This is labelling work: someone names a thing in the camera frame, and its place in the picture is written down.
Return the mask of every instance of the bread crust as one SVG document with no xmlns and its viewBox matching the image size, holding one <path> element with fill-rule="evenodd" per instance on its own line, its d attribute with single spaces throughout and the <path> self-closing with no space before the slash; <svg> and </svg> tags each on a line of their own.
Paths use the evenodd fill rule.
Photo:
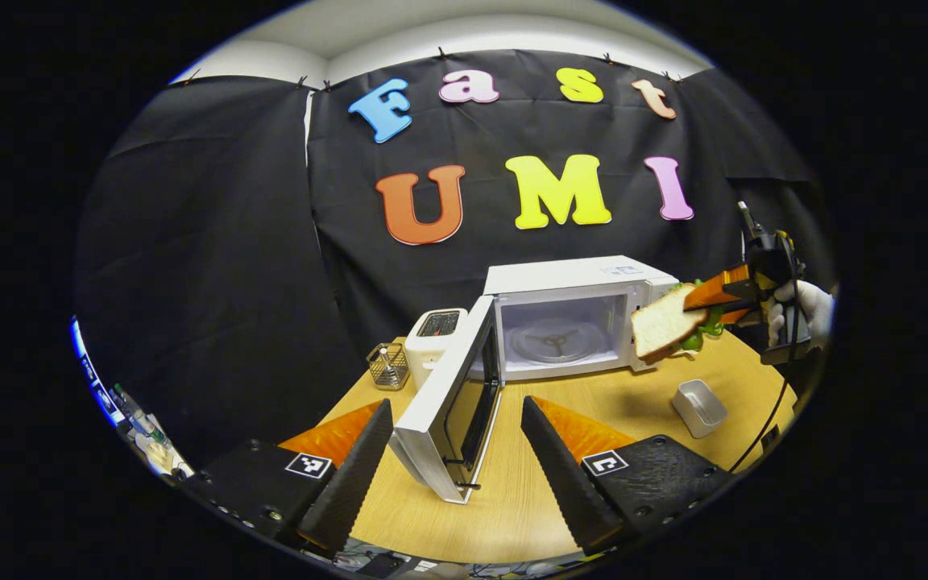
<svg viewBox="0 0 928 580">
<path fill-rule="evenodd" d="M 659 298 L 659 300 L 652 302 L 651 304 L 648 305 L 647 308 L 637 309 L 637 311 L 632 313 L 633 329 L 636 328 L 637 317 L 647 316 L 647 312 L 652 312 L 651 309 L 654 308 L 655 304 L 658 304 L 658 302 L 665 300 L 665 298 L 667 298 L 671 294 L 674 294 L 675 292 L 684 292 L 686 289 L 692 290 L 693 288 L 696 288 L 696 286 L 693 284 L 690 284 L 690 283 L 682 284 L 680 288 L 675 288 L 673 290 L 670 290 L 668 294 L 665 294 L 663 297 Z M 683 333 L 681 337 L 674 338 L 674 340 L 672 342 L 668 342 L 667 345 L 663 345 L 661 346 L 661 348 L 656 349 L 655 351 L 649 352 L 645 354 L 644 356 L 640 356 L 638 358 L 641 361 L 644 361 L 644 363 L 654 364 L 654 363 L 658 363 L 659 361 L 663 359 L 666 359 L 670 355 L 673 355 L 675 352 L 680 350 L 678 349 L 678 344 L 680 344 L 680 342 L 682 341 L 685 341 L 685 339 L 692 337 L 693 333 L 696 333 L 697 327 L 707 322 L 708 316 L 710 316 L 710 313 L 708 313 L 708 309 L 702 309 L 701 316 L 699 316 L 697 319 L 691 319 L 689 329 L 685 333 Z M 637 348 L 638 342 L 640 341 L 640 338 L 635 337 L 635 335 L 634 335 L 634 338 L 635 338 L 636 344 L 633 345 L 632 347 L 633 350 Z"/>
</svg>

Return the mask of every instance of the microwave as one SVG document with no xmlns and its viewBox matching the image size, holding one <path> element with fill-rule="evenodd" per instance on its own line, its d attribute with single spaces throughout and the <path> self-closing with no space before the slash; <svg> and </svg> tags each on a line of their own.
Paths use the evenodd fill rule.
<svg viewBox="0 0 928 580">
<path fill-rule="evenodd" d="M 430 374 L 394 425 L 391 450 L 439 498 L 468 503 L 482 487 L 479 470 L 505 385 L 649 370 L 635 356 L 631 315 L 677 283 L 625 256 L 490 267 L 482 296 L 454 319 L 438 359 L 425 359 Z"/>
</svg>

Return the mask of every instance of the white ceiling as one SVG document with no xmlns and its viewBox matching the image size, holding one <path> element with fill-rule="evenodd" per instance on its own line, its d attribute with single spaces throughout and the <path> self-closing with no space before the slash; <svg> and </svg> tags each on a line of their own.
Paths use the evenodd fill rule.
<svg viewBox="0 0 928 580">
<path fill-rule="evenodd" d="M 236 39 L 292 45 L 334 59 L 361 44 L 426 23 L 475 15 L 544 15 L 640 38 L 708 66 L 696 51 L 596 0 L 313 0 L 273 16 Z"/>
</svg>

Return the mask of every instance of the black curtain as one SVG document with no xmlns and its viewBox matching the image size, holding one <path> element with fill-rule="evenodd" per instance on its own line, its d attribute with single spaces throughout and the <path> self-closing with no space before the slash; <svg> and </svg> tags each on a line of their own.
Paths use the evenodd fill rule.
<svg viewBox="0 0 928 580">
<path fill-rule="evenodd" d="M 560 90 L 560 68 L 592 73 L 601 102 L 573 102 Z M 493 102 L 441 100 L 443 76 L 490 73 Z M 351 104 L 392 78 L 408 87 L 410 125 L 384 143 Z M 633 81 L 665 93 L 673 120 L 654 113 Z M 787 229 L 810 268 L 833 280 L 821 227 L 821 201 L 793 148 L 752 99 L 717 70 L 681 82 L 619 63 L 559 52 L 489 51 L 432 56 L 371 71 L 313 96 L 310 195 L 317 231 L 343 319 L 358 355 L 406 334 L 428 309 L 470 308 L 494 264 L 623 254 L 680 280 L 708 278 L 740 260 L 738 199 L 768 228 Z M 571 155 L 595 155 L 605 224 L 553 219 L 519 229 L 519 183 L 504 163 L 534 155 L 556 177 Z M 689 220 L 660 215 L 648 157 L 678 162 Z M 431 169 L 460 165 L 463 222 L 443 242 L 408 246 L 387 231 L 375 184 L 397 173 L 417 176 L 417 221 L 441 216 Z"/>
<path fill-rule="evenodd" d="M 75 308 L 89 357 L 195 467 L 309 429 L 364 371 L 310 217 L 306 98 L 267 78 L 173 85 L 85 205 Z"/>
</svg>

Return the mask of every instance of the open microwave door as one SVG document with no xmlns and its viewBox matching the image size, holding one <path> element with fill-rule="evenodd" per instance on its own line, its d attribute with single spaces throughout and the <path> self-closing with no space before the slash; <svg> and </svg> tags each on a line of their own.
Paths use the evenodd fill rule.
<svg viewBox="0 0 928 580">
<path fill-rule="evenodd" d="M 475 302 L 457 337 L 396 423 L 396 456 L 439 498 L 467 503 L 493 432 L 503 379 L 493 297 Z"/>
</svg>

